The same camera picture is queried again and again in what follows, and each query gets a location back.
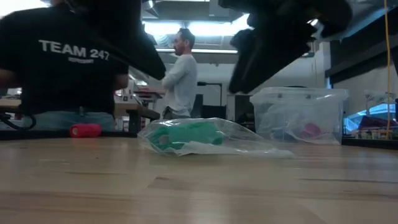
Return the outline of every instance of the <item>plastic bin lid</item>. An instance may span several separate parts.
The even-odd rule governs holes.
[[[326,100],[344,101],[348,90],[322,88],[267,87],[250,97],[254,105],[263,103],[316,103]]]

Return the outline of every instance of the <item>black t-shirt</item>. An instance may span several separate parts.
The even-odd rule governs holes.
[[[113,114],[116,76],[128,74],[66,4],[2,18],[0,68],[17,75],[21,109],[30,114],[81,106]]]

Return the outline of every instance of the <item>clear plastic storage bin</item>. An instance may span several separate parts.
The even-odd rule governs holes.
[[[283,142],[340,144],[348,90],[263,88],[250,98],[256,132]]]

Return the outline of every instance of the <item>wooden table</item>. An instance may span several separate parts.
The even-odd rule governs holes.
[[[0,100],[0,109],[7,109],[18,112],[20,100]],[[129,132],[138,133],[141,130],[141,118],[148,118],[151,121],[160,119],[160,114],[138,104],[116,103],[115,117],[129,116]]]
[[[0,223],[396,224],[398,153],[164,157],[137,139],[0,142]]]

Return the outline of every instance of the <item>man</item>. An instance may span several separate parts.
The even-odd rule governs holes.
[[[128,86],[128,65],[91,41],[63,0],[52,6],[0,20],[0,88],[22,87],[21,110],[36,130],[95,123],[112,131],[113,92]]]
[[[197,61],[192,56],[195,36],[189,29],[180,29],[174,38],[175,65],[162,80],[166,89],[163,119],[190,118],[197,94]]]

